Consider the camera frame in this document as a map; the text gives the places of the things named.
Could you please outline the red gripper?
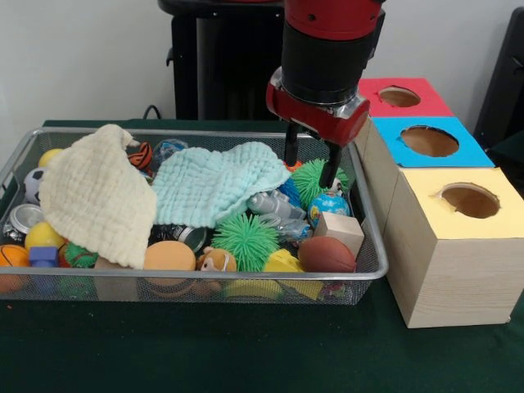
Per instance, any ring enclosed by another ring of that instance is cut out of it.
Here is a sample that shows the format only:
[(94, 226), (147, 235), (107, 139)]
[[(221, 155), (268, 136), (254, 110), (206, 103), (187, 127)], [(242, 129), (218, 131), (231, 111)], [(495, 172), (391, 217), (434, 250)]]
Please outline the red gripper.
[(300, 125), (325, 141), (329, 157), (323, 165), (319, 186), (331, 187), (341, 162), (342, 147), (357, 137), (368, 118), (369, 100), (356, 93), (346, 104), (338, 106), (301, 102), (284, 89), (282, 73), (274, 72), (266, 89), (266, 104), (273, 114), (290, 122), (284, 147), (284, 162), (287, 166), (293, 167), (297, 162)]

